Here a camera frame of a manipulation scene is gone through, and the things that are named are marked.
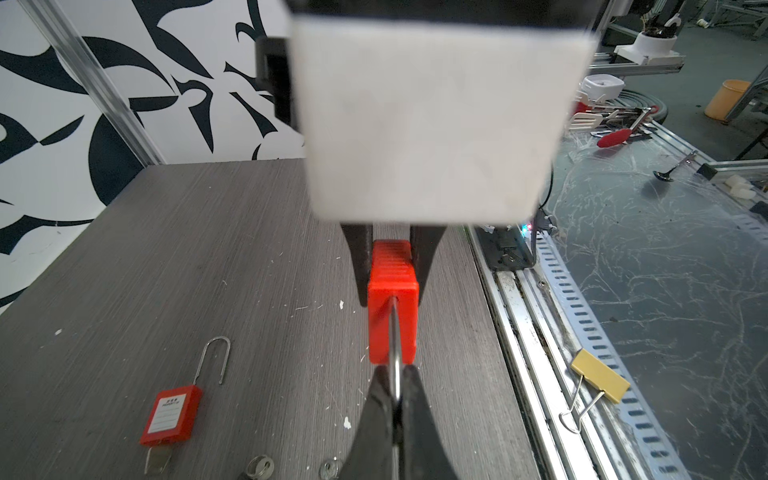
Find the red padlock front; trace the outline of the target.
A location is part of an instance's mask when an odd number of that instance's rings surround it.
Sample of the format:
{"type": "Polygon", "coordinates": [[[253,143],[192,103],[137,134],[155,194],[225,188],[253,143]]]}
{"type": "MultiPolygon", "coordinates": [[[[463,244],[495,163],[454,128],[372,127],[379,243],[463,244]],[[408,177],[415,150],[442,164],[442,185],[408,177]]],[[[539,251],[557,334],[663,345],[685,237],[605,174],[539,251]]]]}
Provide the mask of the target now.
{"type": "Polygon", "coordinates": [[[402,397],[402,370],[417,349],[420,286],[406,240],[376,240],[367,286],[369,359],[388,369],[393,402],[402,397]]]}

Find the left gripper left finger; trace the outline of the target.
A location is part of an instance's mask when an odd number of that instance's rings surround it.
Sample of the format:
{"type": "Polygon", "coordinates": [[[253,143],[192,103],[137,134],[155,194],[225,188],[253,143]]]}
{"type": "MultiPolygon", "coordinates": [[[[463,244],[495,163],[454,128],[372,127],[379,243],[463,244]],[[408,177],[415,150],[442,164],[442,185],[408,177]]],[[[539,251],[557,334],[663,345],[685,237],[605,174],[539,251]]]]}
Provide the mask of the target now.
{"type": "Polygon", "coordinates": [[[359,303],[362,307],[366,307],[372,268],[373,226],[342,223],[341,229],[351,256],[359,303]]]}

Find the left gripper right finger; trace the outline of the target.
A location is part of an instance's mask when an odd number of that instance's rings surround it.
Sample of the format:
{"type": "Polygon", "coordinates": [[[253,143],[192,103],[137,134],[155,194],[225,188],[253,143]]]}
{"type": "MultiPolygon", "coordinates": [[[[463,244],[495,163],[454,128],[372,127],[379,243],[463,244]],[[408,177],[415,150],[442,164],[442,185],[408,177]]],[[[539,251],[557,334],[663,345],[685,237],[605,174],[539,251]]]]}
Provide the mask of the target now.
{"type": "Polygon", "coordinates": [[[410,226],[411,260],[419,285],[419,302],[422,301],[426,291],[433,260],[446,229],[446,226],[410,226]]]}

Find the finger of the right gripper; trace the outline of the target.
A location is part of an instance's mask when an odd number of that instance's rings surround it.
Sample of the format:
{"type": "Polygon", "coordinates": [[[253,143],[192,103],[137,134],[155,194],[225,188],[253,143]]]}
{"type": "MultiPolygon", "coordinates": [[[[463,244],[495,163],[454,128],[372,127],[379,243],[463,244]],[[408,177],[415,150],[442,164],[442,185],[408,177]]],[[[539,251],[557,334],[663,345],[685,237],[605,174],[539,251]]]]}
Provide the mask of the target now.
{"type": "Polygon", "coordinates": [[[442,445],[418,369],[403,368],[399,401],[400,479],[458,479],[442,445]]]}
{"type": "Polygon", "coordinates": [[[339,479],[393,478],[394,410],[388,368],[377,366],[339,479]]]}

